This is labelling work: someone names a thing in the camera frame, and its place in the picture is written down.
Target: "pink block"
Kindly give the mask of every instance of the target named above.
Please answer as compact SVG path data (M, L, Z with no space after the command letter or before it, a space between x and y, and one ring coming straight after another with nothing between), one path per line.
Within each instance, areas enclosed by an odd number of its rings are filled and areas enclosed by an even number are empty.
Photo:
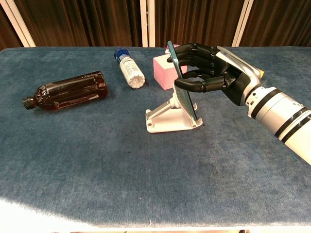
M166 61L169 56L165 54L154 57L154 77L164 90L172 88L174 80L178 77L174 64ZM181 67L181 71L187 72L187 66Z

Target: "robotic hand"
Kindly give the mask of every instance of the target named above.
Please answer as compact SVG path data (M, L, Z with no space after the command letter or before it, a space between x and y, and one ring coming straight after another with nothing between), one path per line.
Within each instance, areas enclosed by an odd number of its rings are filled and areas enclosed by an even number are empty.
M234 104L248 106L249 117L311 165L311 110L275 87L261 87L263 71L223 47L191 43L175 51L179 66L199 68L182 74L175 86L190 92L222 90ZM188 80L196 77L203 81Z

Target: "brown bottle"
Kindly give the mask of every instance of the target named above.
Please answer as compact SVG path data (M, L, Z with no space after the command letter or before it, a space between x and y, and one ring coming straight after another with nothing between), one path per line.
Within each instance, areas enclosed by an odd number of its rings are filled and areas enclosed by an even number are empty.
M103 74L96 71L39 87L33 97L23 99L26 109L39 106L56 110L107 95Z

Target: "blue carpet surface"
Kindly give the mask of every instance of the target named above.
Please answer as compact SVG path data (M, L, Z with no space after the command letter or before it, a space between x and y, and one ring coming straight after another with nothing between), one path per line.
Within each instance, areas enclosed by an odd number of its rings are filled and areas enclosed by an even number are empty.
M204 126L150 134L145 110L172 96L153 78L164 48L129 48L132 90L113 47L0 52L0 198L106 227L311 225L311 166L221 91L191 94ZM229 48L311 107L311 48ZM26 110L46 83L96 70L105 99Z

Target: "curtain fold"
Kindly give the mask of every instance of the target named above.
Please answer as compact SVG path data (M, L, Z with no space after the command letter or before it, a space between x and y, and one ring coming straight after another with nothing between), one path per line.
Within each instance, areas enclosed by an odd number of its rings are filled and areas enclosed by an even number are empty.
M155 0L155 45L231 46L244 0Z
M240 46L311 46L311 1L255 0Z
M0 51L6 48L23 47L17 33L15 32L9 18L0 5Z
M15 0L37 46L142 46L139 0Z

